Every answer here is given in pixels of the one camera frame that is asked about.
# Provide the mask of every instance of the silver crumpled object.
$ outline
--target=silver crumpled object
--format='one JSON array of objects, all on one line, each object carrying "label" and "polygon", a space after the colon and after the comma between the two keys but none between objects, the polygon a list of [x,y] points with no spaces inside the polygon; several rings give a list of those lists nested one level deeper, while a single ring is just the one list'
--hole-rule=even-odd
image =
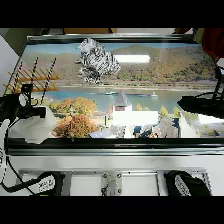
[{"label": "silver crumpled object", "polygon": [[81,50],[79,70],[86,82],[99,83],[103,75],[116,74],[121,67],[111,52],[99,42],[87,38],[79,46]]}]

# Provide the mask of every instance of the boat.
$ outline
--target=boat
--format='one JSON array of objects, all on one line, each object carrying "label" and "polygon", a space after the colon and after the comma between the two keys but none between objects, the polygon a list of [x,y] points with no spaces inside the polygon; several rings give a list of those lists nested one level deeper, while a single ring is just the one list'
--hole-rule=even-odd
[{"label": "boat", "polygon": [[153,92],[153,94],[152,94],[151,96],[153,96],[153,97],[158,97],[158,95],[156,95],[155,92]]},{"label": "boat", "polygon": [[110,91],[110,92],[106,92],[105,94],[106,95],[113,95],[113,94],[118,94],[118,93],[117,92]]}]

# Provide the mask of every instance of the landscape picture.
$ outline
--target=landscape picture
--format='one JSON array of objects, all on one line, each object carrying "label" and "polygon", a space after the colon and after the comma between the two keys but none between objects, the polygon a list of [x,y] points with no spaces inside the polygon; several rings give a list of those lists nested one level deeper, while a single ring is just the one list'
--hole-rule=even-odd
[{"label": "landscape picture", "polygon": [[[184,95],[214,91],[215,64],[200,44],[103,43],[113,55],[149,55],[148,63],[120,63],[117,74],[99,84],[80,74],[78,43],[27,45],[22,60],[31,69],[55,71],[59,91],[43,104],[57,117],[54,138],[200,138],[222,137],[224,121],[183,111]],[[40,98],[42,93],[33,93]]]}]

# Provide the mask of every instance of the black frame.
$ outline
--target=black frame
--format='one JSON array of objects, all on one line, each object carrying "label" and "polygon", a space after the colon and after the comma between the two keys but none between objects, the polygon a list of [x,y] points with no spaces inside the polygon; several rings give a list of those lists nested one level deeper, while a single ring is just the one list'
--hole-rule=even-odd
[{"label": "black frame", "polygon": [[[27,37],[26,45],[80,43],[84,38],[105,42],[191,43],[193,35],[158,34],[88,34]],[[222,154],[224,138],[173,139],[68,139],[51,138],[42,144],[28,144],[24,139],[9,139],[9,155],[193,155]]]}]

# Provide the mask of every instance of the metal bracket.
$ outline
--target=metal bracket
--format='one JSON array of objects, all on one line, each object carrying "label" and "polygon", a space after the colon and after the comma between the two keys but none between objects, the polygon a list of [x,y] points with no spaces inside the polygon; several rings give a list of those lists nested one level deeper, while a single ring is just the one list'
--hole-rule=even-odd
[{"label": "metal bracket", "polygon": [[103,172],[101,184],[102,196],[119,196],[122,192],[121,172]]}]

